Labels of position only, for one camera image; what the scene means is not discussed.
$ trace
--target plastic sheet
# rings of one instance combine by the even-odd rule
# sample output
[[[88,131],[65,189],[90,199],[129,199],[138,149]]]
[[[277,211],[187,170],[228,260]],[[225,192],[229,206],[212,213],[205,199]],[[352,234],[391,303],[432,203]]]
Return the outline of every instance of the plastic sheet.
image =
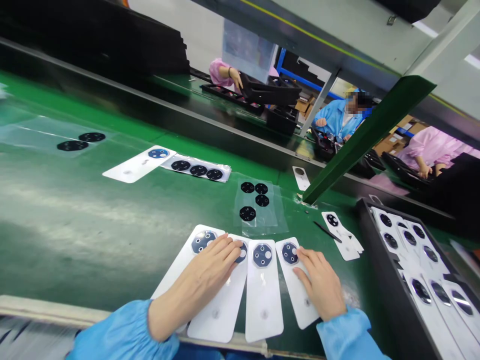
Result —
[[[254,188],[259,184],[265,185],[268,190],[265,193],[263,191],[259,193],[254,189],[252,192],[247,193],[242,190],[242,184],[244,183],[251,183]],[[264,199],[262,196],[268,198],[269,203],[267,206],[258,204],[257,197],[259,196],[260,199]],[[253,220],[245,221],[240,217],[240,211],[244,207],[251,207],[255,210],[255,218]],[[280,188],[268,181],[241,177],[238,180],[233,207],[233,225],[241,227],[241,233],[245,237],[287,233],[289,228],[285,220]]]
[[[105,138],[99,142],[84,141],[85,134],[101,133]],[[74,158],[89,151],[114,134],[69,122],[55,120],[45,116],[0,126],[0,143],[28,150]],[[65,142],[80,142],[82,149],[65,151],[58,148]]]
[[[222,60],[264,84],[269,78],[275,47],[257,34],[224,20]]]
[[[232,173],[228,165],[203,161],[195,157],[176,154],[160,165],[167,170],[190,174],[198,178],[205,178],[221,183],[226,183]]]

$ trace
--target black circular lens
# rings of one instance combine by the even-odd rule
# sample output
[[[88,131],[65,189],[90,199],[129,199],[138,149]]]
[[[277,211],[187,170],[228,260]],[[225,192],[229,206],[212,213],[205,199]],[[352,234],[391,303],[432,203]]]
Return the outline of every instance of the black circular lens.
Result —
[[[255,191],[254,185],[248,181],[245,181],[242,185],[240,185],[240,189],[247,194],[251,194]]]
[[[257,185],[255,185],[255,191],[263,195],[269,192],[269,188],[265,184],[258,183]]]
[[[423,247],[423,251],[425,251],[425,254],[429,257],[430,260],[432,260],[434,263],[439,262],[439,258],[437,257],[437,254],[429,248],[428,246]]]
[[[438,282],[431,281],[430,285],[442,303],[444,303],[447,306],[452,305],[452,302],[450,301],[449,296],[445,292],[444,288]]]
[[[397,249],[399,247],[397,240],[395,240],[394,237],[389,233],[386,233],[385,235],[383,235],[383,238],[385,239],[388,246],[390,246],[392,249]]]
[[[404,231],[403,236],[411,245],[417,245],[417,240],[415,240],[415,237],[410,232]]]
[[[413,286],[413,289],[415,290],[415,293],[418,295],[418,297],[425,303],[425,304],[431,304],[432,299],[430,298],[430,294],[425,288],[425,286],[422,285],[422,283],[416,279],[413,279],[411,281],[411,284]]]
[[[458,307],[462,309],[467,315],[472,316],[474,314],[470,303],[458,291],[453,290],[451,292],[451,296],[453,297],[453,300],[455,300]]]
[[[418,237],[419,237],[420,239],[425,239],[425,233],[424,233],[423,230],[420,228],[420,226],[413,225],[413,231],[415,232],[415,234],[418,235]]]
[[[386,226],[391,227],[392,222],[390,221],[389,217],[385,214],[380,214],[380,220],[382,223],[384,223]]]

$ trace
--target hand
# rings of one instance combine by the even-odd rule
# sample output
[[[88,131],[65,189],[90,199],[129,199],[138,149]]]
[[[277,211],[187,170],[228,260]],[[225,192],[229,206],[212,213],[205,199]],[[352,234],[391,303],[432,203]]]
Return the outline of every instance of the hand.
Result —
[[[432,172],[433,169],[426,164],[422,164],[418,168],[418,175],[420,175],[420,177],[423,179],[427,179],[429,177],[429,174],[431,174]]]
[[[217,237],[193,258],[181,275],[148,309],[151,336],[162,342],[194,318],[220,291],[240,256],[241,241]]]
[[[302,269],[296,267],[293,272],[305,286],[306,293],[321,319],[327,322],[345,314],[347,307],[342,295],[340,279],[329,262],[325,260],[325,256],[321,252],[305,250],[301,246],[297,255],[305,265],[311,281]]]
[[[240,78],[240,73],[234,67],[230,68],[230,78],[233,80],[233,83],[235,84],[237,89],[244,88],[244,85],[242,84],[242,79]]]
[[[324,117],[322,117],[321,119],[317,119],[317,121],[315,122],[315,125],[319,128],[323,128],[327,126],[327,119]]]

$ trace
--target cardboard box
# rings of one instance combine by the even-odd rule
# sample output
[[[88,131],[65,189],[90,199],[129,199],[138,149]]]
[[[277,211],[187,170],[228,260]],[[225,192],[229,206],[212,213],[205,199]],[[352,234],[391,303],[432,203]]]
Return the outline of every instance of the cardboard box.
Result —
[[[313,104],[315,101],[315,98],[313,96],[310,96],[307,102],[303,101],[302,98],[299,98],[296,101],[295,109],[297,109],[301,113],[306,113],[307,110],[309,109],[310,104]]]
[[[426,129],[428,128],[428,126],[426,125],[423,125],[419,122],[417,122],[415,125],[413,125],[410,129],[408,129],[408,132],[412,133],[412,134],[418,134],[420,131],[422,131],[423,129]]]

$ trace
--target metal frame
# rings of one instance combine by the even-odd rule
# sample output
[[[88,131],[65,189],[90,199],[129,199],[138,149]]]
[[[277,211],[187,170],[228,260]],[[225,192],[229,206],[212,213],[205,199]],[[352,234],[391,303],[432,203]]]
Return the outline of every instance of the metal frame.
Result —
[[[278,64],[276,65],[276,71],[278,72],[278,74],[285,74],[287,75],[288,77],[294,79],[294,80],[297,80],[298,82],[302,83],[302,84],[305,84],[315,90],[317,90],[318,92],[322,92],[323,90],[323,87],[321,86],[318,86],[317,84],[311,82],[311,81],[308,81],[306,79],[304,79],[303,77],[301,76],[298,76],[297,74],[291,72],[290,70],[287,70],[286,68],[282,67],[282,65],[284,64],[284,59],[285,59],[285,53],[287,52],[286,49],[282,48],[281,49],[281,52],[280,52],[280,57],[278,58]],[[328,89],[328,96],[331,97],[331,98],[334,98],[335,100],[344,100],[343,97],[341,96],[338,96],[337,94],[334,94],[333,92],[330,92],[331,90],[331,87]]]

